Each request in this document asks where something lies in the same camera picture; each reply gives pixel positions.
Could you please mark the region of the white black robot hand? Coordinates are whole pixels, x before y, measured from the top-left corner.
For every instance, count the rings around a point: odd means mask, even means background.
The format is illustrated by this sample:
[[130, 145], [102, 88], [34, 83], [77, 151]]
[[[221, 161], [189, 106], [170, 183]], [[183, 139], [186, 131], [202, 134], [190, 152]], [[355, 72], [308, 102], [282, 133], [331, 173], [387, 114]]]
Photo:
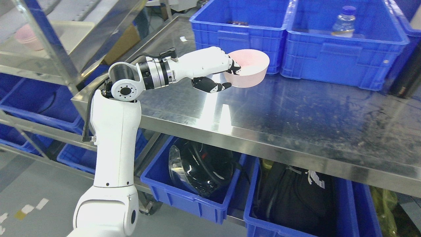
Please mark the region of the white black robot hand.
[[206, 93], [216, 93], [231, 87], [231, 83], [217, 83], [208, 75], [227, 72], [237, 75], [241, 66], [221, 48], [212, 46], [189, 52], [178, 60], [167, 61], [170, 69], [169, 83], [176, 83], [184, 78], [191, 80], [191, 85]]

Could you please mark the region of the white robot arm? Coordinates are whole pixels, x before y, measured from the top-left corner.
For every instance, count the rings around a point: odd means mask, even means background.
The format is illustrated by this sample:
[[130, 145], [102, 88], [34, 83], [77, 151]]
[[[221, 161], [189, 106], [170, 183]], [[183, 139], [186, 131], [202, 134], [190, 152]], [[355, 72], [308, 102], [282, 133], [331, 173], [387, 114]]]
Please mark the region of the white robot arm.
[[88, 118], [97, 146], [93, 186], [79, 199], [69, 237], [126, 237], [139, 216], [138, 191], [134, 185], [134, 158], [144, 90], [165, 87], [174, 79], [167, 59], [178, 61], [175, 48], [143, 63], [117, 62], [108, 70], [103, 90], [95, 89]]

